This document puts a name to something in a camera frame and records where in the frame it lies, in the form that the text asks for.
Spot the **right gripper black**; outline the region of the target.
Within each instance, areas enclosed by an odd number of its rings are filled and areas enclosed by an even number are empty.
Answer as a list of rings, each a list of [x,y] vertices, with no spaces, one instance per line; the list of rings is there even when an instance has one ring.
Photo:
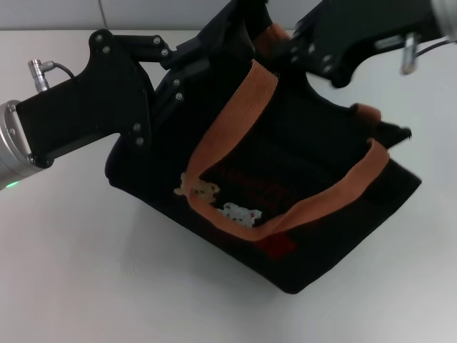
[[[443,37],[431,1],[321,1],[297,23],[294,38],[275,45],[273,67],[299,65],[343,88],[361,63],[402,49],[409,34],[420,42]]]

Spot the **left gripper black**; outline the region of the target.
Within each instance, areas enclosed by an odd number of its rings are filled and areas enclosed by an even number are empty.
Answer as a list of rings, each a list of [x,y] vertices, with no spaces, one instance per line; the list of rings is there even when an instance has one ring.
[[[170,70],[155,91],[157,119],[170,116],[185,99],[186,86],[211,70],[196,37],[172,50],[159,35],[114,36],[102,29],[90,36],[89,50],[88,64],[79,75],[16,107],[31,154],[39,161],[54,160],[112,134],[120,134],[134,152],[150,149],[154,90],[134,60]]]

